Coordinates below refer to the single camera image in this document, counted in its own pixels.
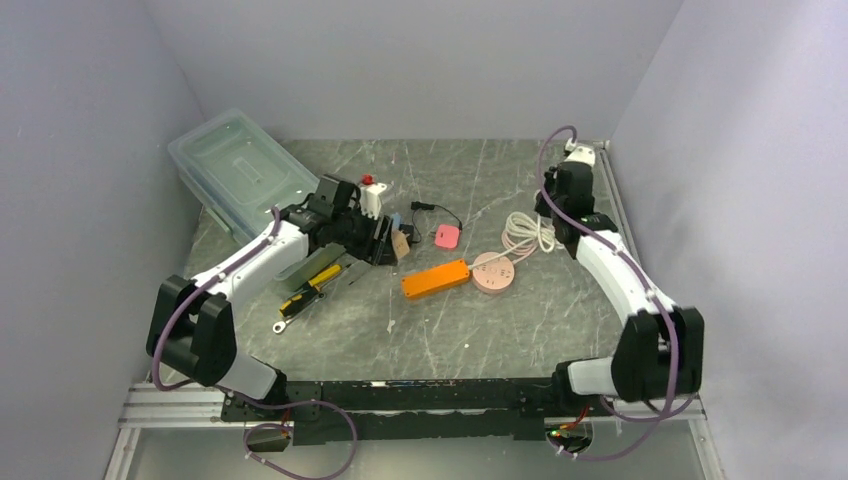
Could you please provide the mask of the beige cube socket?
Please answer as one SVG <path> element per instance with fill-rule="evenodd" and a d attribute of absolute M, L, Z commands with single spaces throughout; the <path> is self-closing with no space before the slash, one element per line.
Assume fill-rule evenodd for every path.
<path fill-rule="evenodd" d="M 401 230 L 393 229 L 390 238 L 395 258 L 400 261 L 411 251 L 407 235 Z"/>

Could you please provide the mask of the pink round socket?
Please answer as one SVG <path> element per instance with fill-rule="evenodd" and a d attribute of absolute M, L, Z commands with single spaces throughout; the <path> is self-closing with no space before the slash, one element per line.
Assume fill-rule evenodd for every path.
<path fill-rule="evenodd" d="M 506 291 L 514 281 L 515 266 L 506 256 L 495 252 L 478 255 L 472 262 L 471 282 L 483 293 L 497 295 Z"/>

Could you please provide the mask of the orange power strip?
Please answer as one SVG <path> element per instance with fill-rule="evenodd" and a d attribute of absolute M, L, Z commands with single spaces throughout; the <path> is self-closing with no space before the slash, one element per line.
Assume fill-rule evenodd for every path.
<path fill-rule="evenodd" d="M 418 300 L 467 283 L 471 269 L 463 259 L 451 261 L 401 279 L 401 290 L 409 300 Z"/>

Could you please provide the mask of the pink socket cable plug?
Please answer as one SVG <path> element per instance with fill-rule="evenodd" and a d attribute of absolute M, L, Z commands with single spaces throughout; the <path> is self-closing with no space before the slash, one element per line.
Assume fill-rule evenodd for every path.
<path fill-rule="evenodd" d="M 515 257 L 514 263 L 532 255 L 538 248 L 538 235 L 535 230 L 505 229 L 501 234 L 504 254 Z"/>

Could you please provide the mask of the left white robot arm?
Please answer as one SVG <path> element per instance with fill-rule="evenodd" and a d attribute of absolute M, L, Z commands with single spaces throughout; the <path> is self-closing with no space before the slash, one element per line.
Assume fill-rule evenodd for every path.
<path fill-rule="evenodd" d="M 279 417 L 288 402 L 287 376 L 240 349 L 235 313 L 276 275 L 331 244 L 370 265 L 395 264 L 393 221 L 382 212 L 390 190 L 323 175 L 303 201 L 271 207 L 270 223 L 226 260 L 191 279 L 167 278 L 146 341 L 155 387 L 217 387 L 248 397 L 261 419 Z"/>

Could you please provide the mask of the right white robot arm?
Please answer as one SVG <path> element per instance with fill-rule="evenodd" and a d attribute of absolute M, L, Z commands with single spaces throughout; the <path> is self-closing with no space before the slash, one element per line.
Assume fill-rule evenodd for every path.
<path fill-rule="evenodd" d="M 697 393 L 701 313 L 665 295 L 635 261 L 614 221 L 596 211 L 591 166 L 563 161 L 540 175 L 536 212 L 551 219 L 557 242 L 592 275 L 622 324 L 609 356 L 557 365 L 550 391 L 555 409 L 574 415 L 590 396 L 638 402 Z"/>

